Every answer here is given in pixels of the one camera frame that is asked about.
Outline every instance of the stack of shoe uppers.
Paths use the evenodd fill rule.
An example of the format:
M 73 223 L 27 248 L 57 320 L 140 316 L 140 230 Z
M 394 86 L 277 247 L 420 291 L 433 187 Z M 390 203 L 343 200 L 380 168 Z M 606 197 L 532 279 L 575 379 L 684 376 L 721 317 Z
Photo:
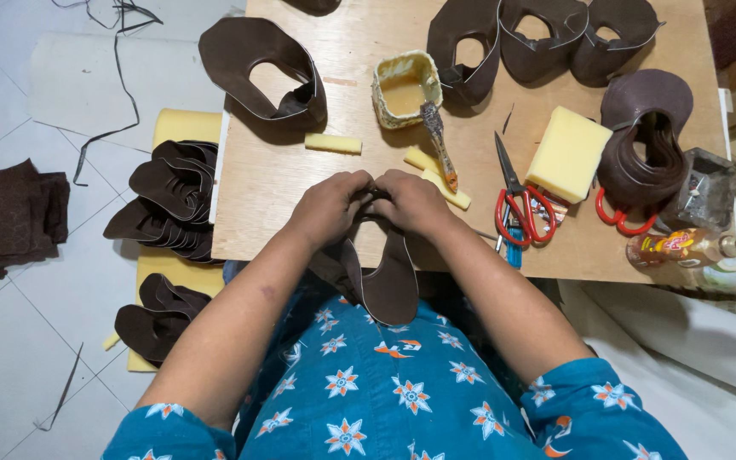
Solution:
M 129 178 L 138 194 L 113 216 L 104 230 L 110 240 L 134 240 L 168 247 L 183 258 L 220 264 L 212 258 L 209 222 L 218 144 L 166 141 Z
M 115 316 L 115 331 L 132 351 L 160 368 L 183 331 L 212 298 L 173 286 L 160 273 L 152 273 L 141 283 L 138 297 L 144 305 L 121 307 Z

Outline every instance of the leather piece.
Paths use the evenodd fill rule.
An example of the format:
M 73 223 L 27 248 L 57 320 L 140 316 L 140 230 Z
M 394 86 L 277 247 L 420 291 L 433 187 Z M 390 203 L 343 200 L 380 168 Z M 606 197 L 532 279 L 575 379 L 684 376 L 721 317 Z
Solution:
M 655 204 L 680 189 L 689 167 L 677 142 L 693 108 L 689 85 L 659 69 L 610 81 L 601 102 L 601 124 L 614 133 L 598 164 L 607 196 L 628 206 Z M 633 142 L 646 144 L 646 161 Z
M 152 160 L 132 173 L 129 185 L 139 196 L 109 220 L 104 237 L 168 247 L 193 262 L 221 264 L 212 258 L 209 224 L 217 162 L 218 144 L 162 142 Z
M 326 248 L 325 254 L 342 264 L 353 286 L 354 297 L 376 322 L 398 326 L 413 321 L 419 304 L 419 288 L 402 230 L 390 226 L 382 260 L 367 275 L 362 275 L 357 248 L 351 239 L 343 238 L 337 245 Z
M 306 48 L 274 22 L 263 18 L 225 17 L 200 35 L 200 59 L 220 89 L 279 129 L 308 131 L 326 116 L 322 78 Z M 287 92 L 275 108 L 249 80 L 261 62 L 289 70 L 306 83 Z
M 339 0 L 286 0 L 286 2 L 314 13 L 325 14 L 336 10 L 339 6 Z
M 550 38 L 533 40 L 516 32 L 524 16 L 544 21 Z M 576 0 L 506 0 L 500 8 L 501 57 L 521 83 L 531 83 L 560 67 L 576 49 L 589 23 L 587 5 Z
M 579 83 L 591 87 L 607 86 L 610 74 L 649 43 L 666 22 L 658 22 L 658 15 L 646 0 L 593 0 L 587 7 L 589 24 L 584 38 L 570 64 L 572 75 Z M 620 38 L 604 40 L 596 33 L 608 27 Z
M 430 21 L 427 52 L 434 58 L 447 98 L 475 106 L 493 88 L 499 70 L 500 4 L 501 0 L 447 0 Z M 484 59 L 476 67 L 456 64 L 456 45 L 465 38 L 475 38 L 484 48 Z
M 0 170 L 0 267 L 57 256 L 68 201 L 63 172 L 39 173 L 30 160 Z
M 138 289 L 141 305 L 125 305 L 115 316 L 115 332 L 133 351 L 157 368 L 183 331 L 212 300 L 202 292 L 173 286 L 152 273 Z
M 158 204 L 178 220 L 202 224 L 209 218 L 213 177 L 197 163 L 172 158 L 141 163 L 129 178 L 139 196 Z

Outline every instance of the brush handle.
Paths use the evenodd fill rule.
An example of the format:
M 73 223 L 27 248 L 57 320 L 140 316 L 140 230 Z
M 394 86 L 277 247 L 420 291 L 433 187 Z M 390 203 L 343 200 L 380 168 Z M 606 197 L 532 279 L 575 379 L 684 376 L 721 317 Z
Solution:
M 459 178 L 456 170 L 453 168 L 451 157 L 447 155 L 445 147 L 444 125 L 442 117 L 439 116 L 439 110 L 432 101 L 427 101 L 420 107 L 420 114 L 424 122 L 425 129 L 430 134 L 430 141 L 434 143 L 436 154 L 439 159 L 439 166 L 442 168 L 442 175 L 445 183 L 452 192 L 459 190 Z

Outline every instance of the yellow foam sheet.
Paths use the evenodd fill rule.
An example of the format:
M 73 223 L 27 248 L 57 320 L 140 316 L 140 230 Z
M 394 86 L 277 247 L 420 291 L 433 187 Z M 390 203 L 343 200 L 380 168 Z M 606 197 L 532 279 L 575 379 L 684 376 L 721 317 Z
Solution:
M 220 142 L 221 118 L 217 113 L 162 109 L 155 122 L 152 148 L 170 139 Z
M 221 114 L 195 112 L 191 110 L 164 109 L 158 114 L 152 148 L 169 139 L 182 141 L 220 141 Z M 207 265 L 190 262 L 177 256 L 166 248 L 141 246 L 136 272 L 135 301 L 141 304 L 138 288 L 152 273 L 162 273 L 174 285 L 185 286 L 215 297 L 223 288 L 223 268 L 221 265 Z M 157 371 L 139 354 L 129 350 L 128 371 Z

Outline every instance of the white sheet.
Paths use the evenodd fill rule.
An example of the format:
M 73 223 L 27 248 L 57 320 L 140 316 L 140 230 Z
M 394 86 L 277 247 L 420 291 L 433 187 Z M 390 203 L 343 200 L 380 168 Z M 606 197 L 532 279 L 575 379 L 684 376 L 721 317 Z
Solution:
M 578 282 L 558 280 L 558 286 L 564 313 L 579 335 L 640 395 L 644 410 L 669 430 L 689 458 L 736 458 L 735 391 L 650 356 Z
M 583 290 L 639 344 L 736 386 L 736 314 L 639 284 Z
M 121 37 L 118 54 L 141 124 L 107 141 L 149 152 L 161 109 L 223 109 L 225 93 L 206 76 L 197 43 Z M 40 123 L 96 136 L 135 122 L 112 37 L 43 34 L 30 61 L 30 85 L 28 112 Z

